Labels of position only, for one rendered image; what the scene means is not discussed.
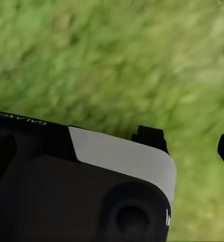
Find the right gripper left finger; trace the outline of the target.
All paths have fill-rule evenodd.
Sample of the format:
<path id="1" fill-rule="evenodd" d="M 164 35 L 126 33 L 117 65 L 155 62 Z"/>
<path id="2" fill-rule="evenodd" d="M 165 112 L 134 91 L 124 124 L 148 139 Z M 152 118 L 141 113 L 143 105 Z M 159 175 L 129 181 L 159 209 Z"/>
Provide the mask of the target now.
<path id="1" fill-rule="evenodd" d="M 0 137 L 0 180 L 17 154 L 15 138 L 12 134 Z"/>

